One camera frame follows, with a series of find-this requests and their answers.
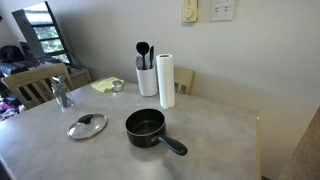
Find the glass lid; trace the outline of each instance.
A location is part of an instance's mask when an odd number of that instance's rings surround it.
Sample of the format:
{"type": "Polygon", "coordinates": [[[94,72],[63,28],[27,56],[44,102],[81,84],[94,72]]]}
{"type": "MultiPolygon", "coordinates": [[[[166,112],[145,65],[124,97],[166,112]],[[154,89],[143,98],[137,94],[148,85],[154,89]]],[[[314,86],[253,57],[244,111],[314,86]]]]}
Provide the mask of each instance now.
{"type": "Polygon", "coordinates": [[[102,114],[88,114],[75,122],[68,131],[72,139],[90,138],[104,129],[108,123],[107,116],[102,114]]]}

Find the table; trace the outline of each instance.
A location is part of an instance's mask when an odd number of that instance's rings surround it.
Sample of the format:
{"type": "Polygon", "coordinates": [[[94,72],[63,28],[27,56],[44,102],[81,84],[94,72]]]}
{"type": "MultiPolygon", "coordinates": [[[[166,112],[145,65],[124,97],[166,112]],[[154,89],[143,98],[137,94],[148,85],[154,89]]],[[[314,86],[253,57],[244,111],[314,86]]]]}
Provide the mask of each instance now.
{"type": "Polygon", "coordinates": [[[170,180],[260,179],[257,112],[176,94],[173,108],[163,109],[159,96],[143,97],[137,84],[119,93],[100,93],[90,85],[72,92],[75,105],[61,111],[55,100],[0,123],[0,155],[18,180],[170,180]],[[160,110],[167,135],[188,148],[178,156],[163,144],[130,144],[125,121],[144,108],[160,110]],[[67,136],[86,114],[108,117],[107,127],[85,141],[67,136]]]}

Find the chair back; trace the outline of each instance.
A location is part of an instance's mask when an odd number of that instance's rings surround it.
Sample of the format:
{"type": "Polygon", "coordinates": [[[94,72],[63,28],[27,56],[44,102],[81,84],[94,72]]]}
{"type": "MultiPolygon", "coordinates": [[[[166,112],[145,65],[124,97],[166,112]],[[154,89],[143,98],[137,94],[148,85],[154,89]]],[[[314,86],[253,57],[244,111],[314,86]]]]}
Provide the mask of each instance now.
{"type": "Polygon", "coordinates": [[[63,63],[14,74],[3,78],[2,82],[27,109],[31,109],[55,98],[51,84],[56,83],[54,77],[60,75],[65,76],[67,86],[73,90],[73,82],[63,63]]]}
{"type": "Polygon", "coordinates": [[[191,95],[195,72],[174,68],[174,90],[176,93],[191,95]]]}

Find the light switch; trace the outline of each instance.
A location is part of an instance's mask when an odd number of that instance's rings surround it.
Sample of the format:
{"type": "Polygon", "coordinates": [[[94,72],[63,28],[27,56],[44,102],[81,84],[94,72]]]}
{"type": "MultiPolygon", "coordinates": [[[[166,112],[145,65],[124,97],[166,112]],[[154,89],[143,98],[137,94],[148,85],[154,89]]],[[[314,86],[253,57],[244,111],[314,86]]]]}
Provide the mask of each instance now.
{"type": "Polygon", "coordinates": [[[196,22],[198,18],[198,0],[183,0],[183,22],[196,22]]]}
{"type": "Polygon", "coordinates": [[[235,0],[211,0],[210,21],[232,21],[235,0]]]}

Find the saucepan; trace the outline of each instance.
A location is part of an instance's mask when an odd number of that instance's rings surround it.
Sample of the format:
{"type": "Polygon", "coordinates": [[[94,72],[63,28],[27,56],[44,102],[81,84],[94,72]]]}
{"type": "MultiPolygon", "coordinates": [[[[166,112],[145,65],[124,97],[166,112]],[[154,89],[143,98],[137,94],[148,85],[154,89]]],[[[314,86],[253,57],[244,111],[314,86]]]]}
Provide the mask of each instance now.
{"type": "Polygon", "coordinates": [[[188,149],[178,140],[166,136],[164,115],[156,109],[142,109],[131,114],[126,121],[129,141],[142,148],[162,142],[174,153],[184,156],[188,149]]]}

